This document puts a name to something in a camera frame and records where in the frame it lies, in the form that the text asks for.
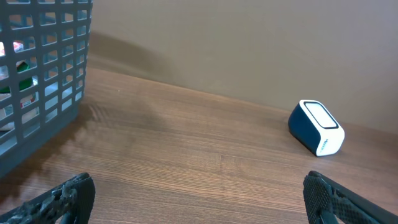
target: blue and white box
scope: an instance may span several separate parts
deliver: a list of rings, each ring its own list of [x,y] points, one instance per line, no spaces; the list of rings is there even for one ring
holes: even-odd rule
[[[288,125],[290,133],[316,156],[336,153],[344,141],[343,128],[319,101],[300,100]]]

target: logo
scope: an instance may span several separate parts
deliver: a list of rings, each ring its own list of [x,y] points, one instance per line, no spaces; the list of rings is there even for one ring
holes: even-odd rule
[[[326,146],[326,143],[328,143],[328,140],[329,140],[329,139],[326,139],[326,140],[325,140],[325,142],[323,143],[323,145],[322,145],[322,148],[321,148],[321,152],[322,152],[322,151],[323,151],[323,149],[325,148],[325,146]]]

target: brown wooden surface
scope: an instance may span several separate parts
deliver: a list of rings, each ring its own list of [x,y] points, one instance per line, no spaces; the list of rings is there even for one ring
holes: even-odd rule
[[[0,213],[89,172],[92,223],[308,223],[310,170],[398,213],[396,135],[343,124],[341,151],[317,158],[286,111],[95,69],[85,93],[77,119],[0,180]]]

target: plastic basket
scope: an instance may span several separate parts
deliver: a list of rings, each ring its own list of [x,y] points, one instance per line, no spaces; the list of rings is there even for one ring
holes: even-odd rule
[[[76,118],[84,95],[92,0],[0,0],[0,177]],[[14,50],[14,42],[24,45]],[[21,62],[29,69],[17,69]],[[21,81],[34,84],[21,89]],[[31,97],[29,104],[21,102]]]

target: beige wall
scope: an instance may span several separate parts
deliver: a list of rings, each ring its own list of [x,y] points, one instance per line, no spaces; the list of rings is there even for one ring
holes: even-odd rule
[[[96,0],[90,65],[398,133],[396,0]]]

